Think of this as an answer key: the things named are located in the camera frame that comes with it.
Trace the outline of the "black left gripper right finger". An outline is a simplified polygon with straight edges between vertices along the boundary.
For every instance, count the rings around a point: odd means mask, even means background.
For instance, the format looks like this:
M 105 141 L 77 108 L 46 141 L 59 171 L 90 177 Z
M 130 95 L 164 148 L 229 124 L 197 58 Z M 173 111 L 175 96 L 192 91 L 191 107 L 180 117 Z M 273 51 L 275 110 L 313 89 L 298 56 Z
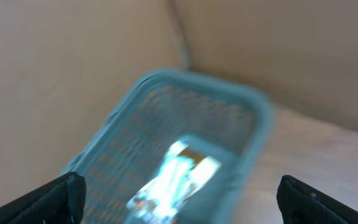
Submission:
M 358 211 L 290 175 L 280 181 L 277 203 L 284 224 L 358 224 Z

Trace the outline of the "teal wet wipes pack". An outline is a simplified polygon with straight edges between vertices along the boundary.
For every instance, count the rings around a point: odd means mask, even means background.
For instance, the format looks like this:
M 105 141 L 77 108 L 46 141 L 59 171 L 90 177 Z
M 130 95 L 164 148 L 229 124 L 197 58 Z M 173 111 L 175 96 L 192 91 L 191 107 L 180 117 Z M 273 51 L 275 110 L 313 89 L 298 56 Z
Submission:
M 158 174 L 126 204 L 132 215 L 150 224 L 172 224 L 188 199 L 217 173 L 221 163 L 187 143 L 173 143 Z

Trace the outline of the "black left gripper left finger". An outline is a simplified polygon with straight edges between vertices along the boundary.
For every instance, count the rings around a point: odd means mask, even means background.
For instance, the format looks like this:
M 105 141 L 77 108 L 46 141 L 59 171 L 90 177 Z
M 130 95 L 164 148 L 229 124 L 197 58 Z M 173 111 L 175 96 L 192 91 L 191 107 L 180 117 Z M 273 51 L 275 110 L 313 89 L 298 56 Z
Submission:
M 0 207 L 0 224 L 78 224 L 86 201 L 85 178 L 68 172 Z

